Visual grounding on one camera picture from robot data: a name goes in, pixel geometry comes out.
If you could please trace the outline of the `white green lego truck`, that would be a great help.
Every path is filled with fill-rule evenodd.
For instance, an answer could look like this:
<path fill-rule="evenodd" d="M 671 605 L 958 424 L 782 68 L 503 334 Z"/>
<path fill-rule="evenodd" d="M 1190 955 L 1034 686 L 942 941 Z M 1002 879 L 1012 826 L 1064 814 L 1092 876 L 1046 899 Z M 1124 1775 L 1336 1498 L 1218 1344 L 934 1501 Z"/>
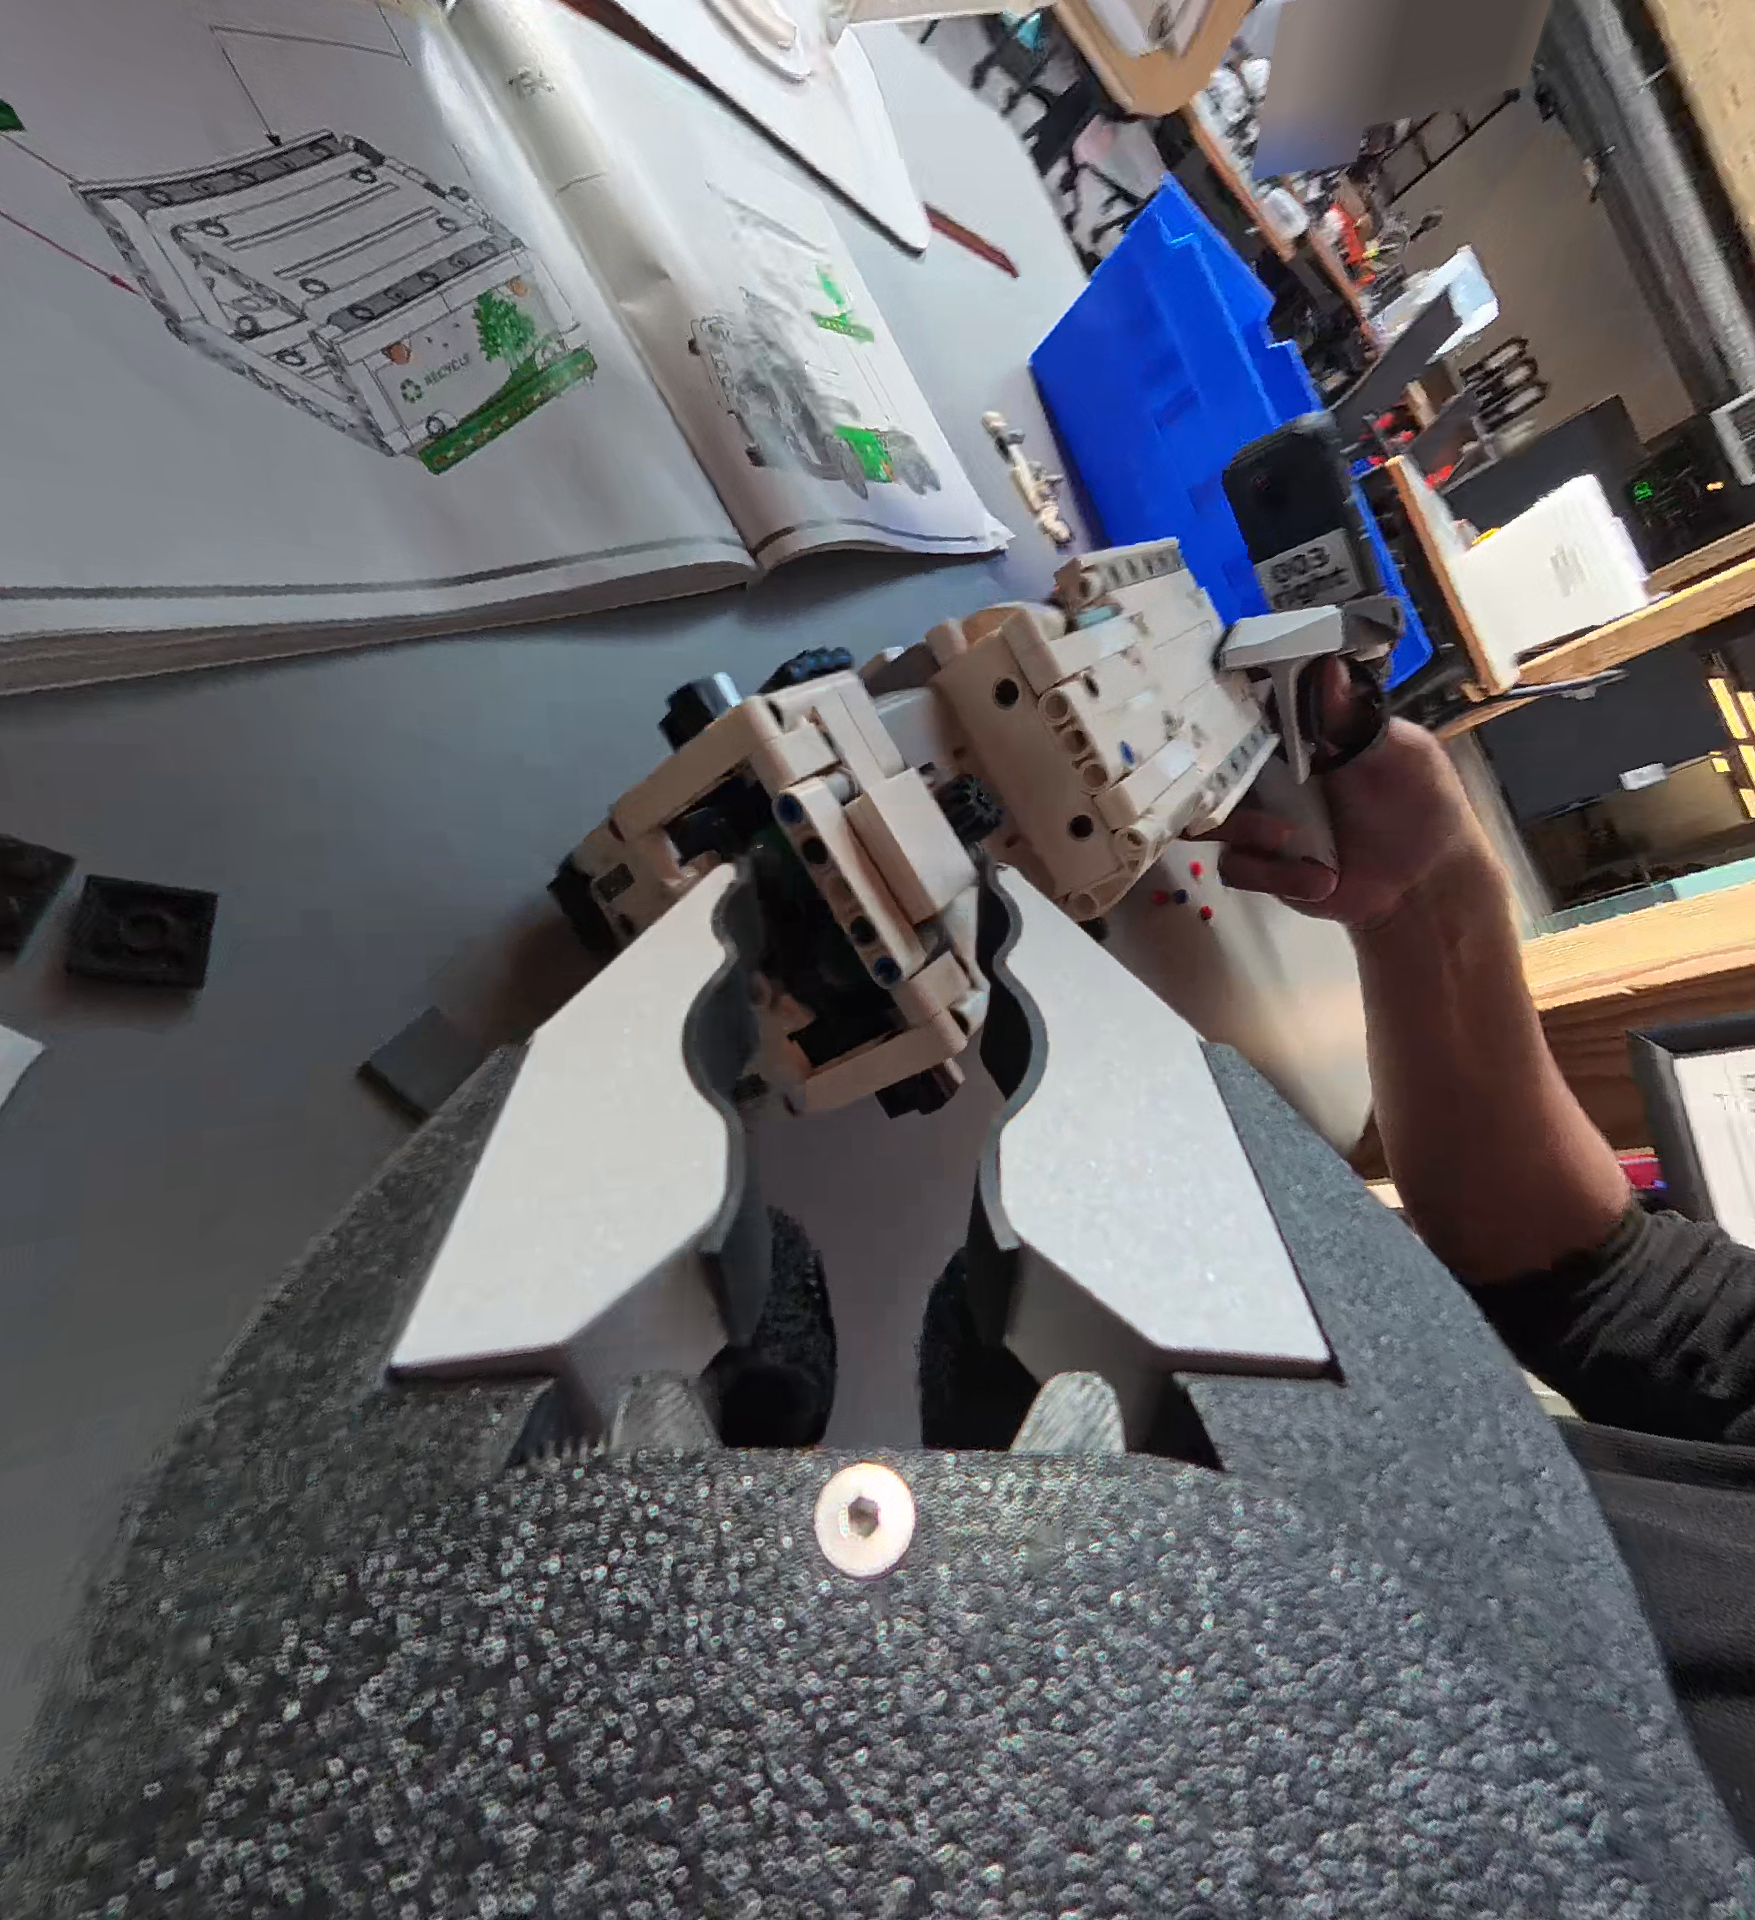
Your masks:
<path fill-rule="evenodd" d="M 728 674 L 681 683 L 661 732 L 665 761 L 551 879 L 583 946 L 621 954 L 734 867 L 758 923 L 742 1095 L 936 1113 L 988 1010 L 978 850 L 1002 821 L 994 793 L 938 747 L 910 757 L 842 648 L 792 656 L 754 692 Z"/>

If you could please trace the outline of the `white panel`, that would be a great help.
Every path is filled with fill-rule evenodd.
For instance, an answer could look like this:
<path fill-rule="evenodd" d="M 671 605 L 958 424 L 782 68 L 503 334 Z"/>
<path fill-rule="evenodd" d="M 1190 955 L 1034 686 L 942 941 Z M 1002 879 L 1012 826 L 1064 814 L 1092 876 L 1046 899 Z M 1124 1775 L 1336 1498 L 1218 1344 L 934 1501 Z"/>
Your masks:
<path fill-rule="evenodd" d="M 1652 603 L 1648 567 L 1596 473 L 1578 473 L 1456 560 L 1492 659 L 1518 659 Z"/>

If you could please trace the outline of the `silver ventilation duct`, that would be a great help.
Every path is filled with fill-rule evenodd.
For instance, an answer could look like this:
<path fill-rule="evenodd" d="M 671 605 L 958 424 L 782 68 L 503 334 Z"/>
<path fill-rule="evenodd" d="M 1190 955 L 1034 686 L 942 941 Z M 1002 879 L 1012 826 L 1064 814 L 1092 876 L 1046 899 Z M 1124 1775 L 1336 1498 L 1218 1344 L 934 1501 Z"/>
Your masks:
<path fill-rule="evenodd" d="M 1586 160 L 1696 413 L 1755 387 L 1755 250 L 1640 1 L 1556 1 L 1536 78 Z"/>

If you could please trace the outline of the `lego instruction booklet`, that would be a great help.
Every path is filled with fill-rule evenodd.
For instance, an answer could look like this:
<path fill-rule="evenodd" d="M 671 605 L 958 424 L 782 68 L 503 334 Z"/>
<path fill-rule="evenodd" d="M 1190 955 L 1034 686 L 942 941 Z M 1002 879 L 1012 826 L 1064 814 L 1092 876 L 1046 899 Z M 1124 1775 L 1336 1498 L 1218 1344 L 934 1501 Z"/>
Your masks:
<path fill-rule="evenodd" d="M 1004 554 L 842 207 L 569 3 L 0 3 L 0 697 Z"/>

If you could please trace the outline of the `wooden table with black frame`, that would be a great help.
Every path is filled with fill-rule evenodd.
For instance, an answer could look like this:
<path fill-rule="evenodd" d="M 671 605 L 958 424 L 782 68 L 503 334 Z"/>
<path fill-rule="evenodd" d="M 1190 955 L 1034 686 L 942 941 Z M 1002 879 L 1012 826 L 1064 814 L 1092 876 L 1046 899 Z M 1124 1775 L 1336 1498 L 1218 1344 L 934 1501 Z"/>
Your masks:
<path fill-rule="evenodd" d="M 1628 664 L 1755 612 L 1755 522 L 1658 567 L 1652 601 L 1600 628 L 1538 650 L 1512 668 L 1494 664 L 1490 648 L 1458 590 L 1456 566 L 1444 552 L 1432 509 L 1438 497 L 1408 458 L 1372 467 L 1364 479 L 1372 508 L 1398 527 L 1398 543 L 1436 590 L 1440 635 L 1450 642 L 1416 688 L 1400 688 L 1398 707 L 1438 700 L 1438 732 L 1454 737 L 1508 707 L 1594 690 Z"/>

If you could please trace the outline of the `dark grey lego tile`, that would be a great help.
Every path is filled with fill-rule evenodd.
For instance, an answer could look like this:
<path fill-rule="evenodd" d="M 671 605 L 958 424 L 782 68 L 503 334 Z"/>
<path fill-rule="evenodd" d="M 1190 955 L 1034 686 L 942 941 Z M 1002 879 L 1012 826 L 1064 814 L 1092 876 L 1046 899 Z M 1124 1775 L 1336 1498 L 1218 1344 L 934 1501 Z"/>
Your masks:
<path fill-rule="evenodd" d="M 357 1079 L 413 1123 L 441 1112 L 487 1063 L 489 1050 L 443 1007 L 431 1006 L 381 1043 Z"/>

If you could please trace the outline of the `blue storage bin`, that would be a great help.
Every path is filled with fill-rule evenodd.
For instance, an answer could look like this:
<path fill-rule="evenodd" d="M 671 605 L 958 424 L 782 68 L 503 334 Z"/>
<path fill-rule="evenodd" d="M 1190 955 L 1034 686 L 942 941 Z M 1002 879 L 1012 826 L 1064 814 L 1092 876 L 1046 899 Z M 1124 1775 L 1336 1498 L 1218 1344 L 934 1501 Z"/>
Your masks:
<path fill-rule="evenodd" d="M 1268 610 L 1226 467 L 1322 407 L 1272 312 L 1260 276 L 1166 175 L 1030 359 L 1102 543 L 1176 540 L 1226 620 Z"/>

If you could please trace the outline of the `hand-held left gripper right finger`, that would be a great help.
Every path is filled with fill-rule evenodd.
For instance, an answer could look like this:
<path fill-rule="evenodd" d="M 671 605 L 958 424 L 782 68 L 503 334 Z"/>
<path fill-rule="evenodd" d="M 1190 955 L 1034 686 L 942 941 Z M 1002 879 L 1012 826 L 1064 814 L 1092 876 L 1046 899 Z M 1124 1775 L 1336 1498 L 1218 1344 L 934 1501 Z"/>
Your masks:
<path fill-rule="evenodd" d="M 1132 1444 L 1178 1380 L 1338 1380 L 1200 1034 L 1014 870 L 984 968 L 986 1342 L 1104 1380 Z"/>

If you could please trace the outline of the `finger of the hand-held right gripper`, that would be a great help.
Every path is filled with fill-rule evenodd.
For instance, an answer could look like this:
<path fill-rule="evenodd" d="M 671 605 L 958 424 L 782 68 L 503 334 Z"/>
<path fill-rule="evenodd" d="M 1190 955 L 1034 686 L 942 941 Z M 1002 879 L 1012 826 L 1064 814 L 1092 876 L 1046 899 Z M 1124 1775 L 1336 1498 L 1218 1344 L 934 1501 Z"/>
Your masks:
<path fill-rule="evenodd" d="M 1308 605 L 1234 621 L 1216 656 L 1218 672 L 1268 672 L 1288 661 L 1384 659 L 1382 605 Z"/>

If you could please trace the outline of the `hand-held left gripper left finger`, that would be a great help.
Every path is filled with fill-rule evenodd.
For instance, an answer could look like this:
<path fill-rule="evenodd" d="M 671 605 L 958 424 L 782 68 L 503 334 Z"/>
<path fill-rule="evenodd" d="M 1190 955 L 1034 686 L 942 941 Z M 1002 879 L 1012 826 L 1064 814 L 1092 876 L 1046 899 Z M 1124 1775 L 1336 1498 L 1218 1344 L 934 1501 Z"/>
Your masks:
<path fill-rule="evenodd" d="M 531 1039 L 389 1370 L 635 1382 L 750 1338 L 750 876 L 716 867 Z"/>

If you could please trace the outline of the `person's right hand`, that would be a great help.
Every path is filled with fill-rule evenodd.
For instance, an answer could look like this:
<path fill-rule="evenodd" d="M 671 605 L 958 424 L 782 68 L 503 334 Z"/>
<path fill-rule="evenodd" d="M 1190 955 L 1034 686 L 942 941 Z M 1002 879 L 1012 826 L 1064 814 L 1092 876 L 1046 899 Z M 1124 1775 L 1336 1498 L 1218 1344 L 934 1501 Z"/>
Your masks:
<path fill-rule="evenodd" d="M 1500 877 L 1456 766 L 1406 719 L 1388 719 L 1376 741 L 1312 779 L 1310 792 L 1322 802 L 1330 852 L 1308 852 L 1296 826 L 1242 805 L 1218 855 L 1226 887 L 1360 933 L 1386 925 L 1438 879 Z"/>

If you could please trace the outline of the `person's right forearm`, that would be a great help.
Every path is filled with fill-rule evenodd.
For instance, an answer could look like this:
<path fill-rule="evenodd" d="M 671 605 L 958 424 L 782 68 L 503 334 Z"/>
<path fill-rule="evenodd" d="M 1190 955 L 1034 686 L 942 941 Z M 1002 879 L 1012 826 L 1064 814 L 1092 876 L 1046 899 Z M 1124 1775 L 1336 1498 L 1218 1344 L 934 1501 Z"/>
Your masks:
<path fill-rule="evenodd" d="M 1546 1043 L 1500 874 L 1448 864 L 1354 946 L 1396 1186 L 1514 1360 L 1590 1423 L 1755 1449 L 1755 1250 L 1644 1211 Z"/>

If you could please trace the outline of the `white lego truck container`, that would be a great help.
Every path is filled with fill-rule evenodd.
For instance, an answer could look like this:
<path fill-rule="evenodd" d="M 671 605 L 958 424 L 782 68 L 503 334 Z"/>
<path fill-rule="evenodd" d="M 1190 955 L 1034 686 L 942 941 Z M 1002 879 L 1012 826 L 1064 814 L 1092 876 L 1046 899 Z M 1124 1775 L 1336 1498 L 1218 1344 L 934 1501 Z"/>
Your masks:
<path fill-rule="evenodd" d="M 944 620 L 926 644 L 964 768 L 1004 808 L 996 858 L 1078 922 L 1222 826 L 1278 752 L 1174 538 L 1076 555 L 1050 597 Z"/>

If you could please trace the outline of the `black framed sign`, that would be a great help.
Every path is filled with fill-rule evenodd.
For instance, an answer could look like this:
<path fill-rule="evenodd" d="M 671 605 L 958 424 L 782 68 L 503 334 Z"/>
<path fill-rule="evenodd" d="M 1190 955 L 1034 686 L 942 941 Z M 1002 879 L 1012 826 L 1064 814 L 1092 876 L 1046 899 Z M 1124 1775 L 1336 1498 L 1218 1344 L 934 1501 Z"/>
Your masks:
<path fill-rule="evenodd" d="M 1755 1248 L 1755 1014 L 1636 1030 L 1628 1058 L 1670 1208 Z"/>

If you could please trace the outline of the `pile of tan lego pieces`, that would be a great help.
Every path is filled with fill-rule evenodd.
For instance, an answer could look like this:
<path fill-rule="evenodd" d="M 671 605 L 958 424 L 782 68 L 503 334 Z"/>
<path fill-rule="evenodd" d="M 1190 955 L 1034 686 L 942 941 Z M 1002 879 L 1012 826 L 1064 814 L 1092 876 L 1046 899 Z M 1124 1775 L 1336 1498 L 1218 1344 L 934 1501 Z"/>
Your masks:
<path fill-rule="evenodd" d="M 1076 529 L 1062 503 L 1064 473 L 1036 460 L 1028 452 L 1026 432 L 1002 411 L 986 410 L 982 427 L 1006 464 L 1014 492 L 1034 519 L 1034 527 L 1058 554 L 1068 552 L 1076 540 Z"/>

